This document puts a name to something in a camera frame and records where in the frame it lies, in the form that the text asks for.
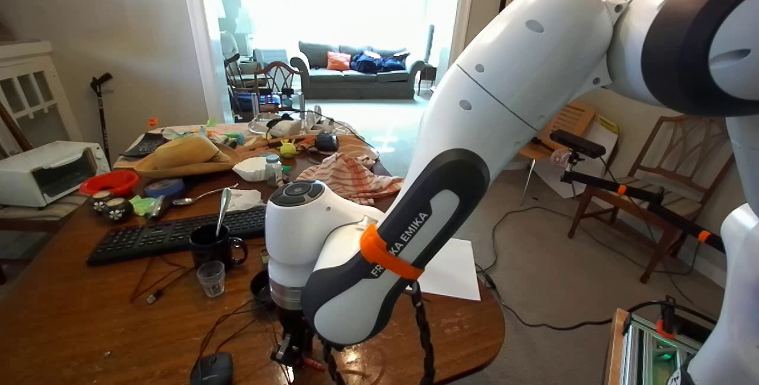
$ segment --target black keyboard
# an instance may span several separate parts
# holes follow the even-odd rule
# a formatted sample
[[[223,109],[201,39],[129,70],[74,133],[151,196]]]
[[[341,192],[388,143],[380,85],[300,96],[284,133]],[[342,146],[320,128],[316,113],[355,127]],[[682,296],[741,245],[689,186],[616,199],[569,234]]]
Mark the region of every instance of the black keyboard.
[[[224,225],[233,237],[263,237],[266,207],[258,206],[241,212],[229,212]],[[111,229],[87,258],[87,265],[100,266],[142,257],[190,250],[190,232],[200,226],[214,224],[217,215],[155,222],[148,226]]]

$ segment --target black mug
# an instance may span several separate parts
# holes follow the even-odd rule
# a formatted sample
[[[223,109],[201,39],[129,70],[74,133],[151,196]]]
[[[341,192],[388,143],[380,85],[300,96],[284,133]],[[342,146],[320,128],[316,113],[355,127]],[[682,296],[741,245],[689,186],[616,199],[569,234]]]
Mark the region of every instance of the black mug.
[[[242,249],[242,259],[232,256],[232,248]],[[247,245],[241,239],[229,236],[229,228],[222,225],[219,237],[216,236],[216,224],[204,225],[190,234],[190,251],[195,267],[212,260],[220,260],[225,269],[243,263],[247,259]]]

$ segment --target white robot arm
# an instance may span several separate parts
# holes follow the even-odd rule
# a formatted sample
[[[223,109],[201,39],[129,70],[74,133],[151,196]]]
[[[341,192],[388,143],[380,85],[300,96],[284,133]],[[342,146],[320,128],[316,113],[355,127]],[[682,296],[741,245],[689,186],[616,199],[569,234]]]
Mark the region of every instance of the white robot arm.
[[[439,83],[406,185],[387,214],[320,182],[293,182],[271,197],[274,301],[302,309],[333,345],[375,336],[414,271],[452,237],[505,164],[565,104],[597,87],[688,114],[735,117],[738,168],[749,204],[759,208],[751,175],[759,170],[759,122],[750,116],[759,114],[757,30],[759,0],[514,0]],[[294,215],[296,227],[288,225]],[[759,298],[747,297],[759,291],[751,269],[757,222],[744,206],[723,226],[726,301],[690,364],[698,385],[759,378]],[[377,247],[393,262],[378,260]],[[737,338],[734,321],[743,327]]]

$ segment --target blue tape roll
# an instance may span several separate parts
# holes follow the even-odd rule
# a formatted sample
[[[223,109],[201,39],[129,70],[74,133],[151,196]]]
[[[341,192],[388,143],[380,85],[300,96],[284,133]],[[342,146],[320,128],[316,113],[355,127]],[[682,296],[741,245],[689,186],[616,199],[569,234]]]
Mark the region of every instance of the blue tape roll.
[[[159,196],[172,196],[184,190],[184,180],[182,179],[165,179],[153,182],[145,187],[145,195],[150,198]]]

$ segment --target shot glass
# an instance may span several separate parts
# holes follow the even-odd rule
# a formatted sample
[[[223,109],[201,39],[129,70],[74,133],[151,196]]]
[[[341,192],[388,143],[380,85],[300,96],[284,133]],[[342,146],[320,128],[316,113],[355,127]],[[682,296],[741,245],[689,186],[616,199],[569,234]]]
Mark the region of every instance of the shot glass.
[[[197,269],[197,280],[209,298],[224,293],[224,276],[224,263],[218,260],[206,262]]]

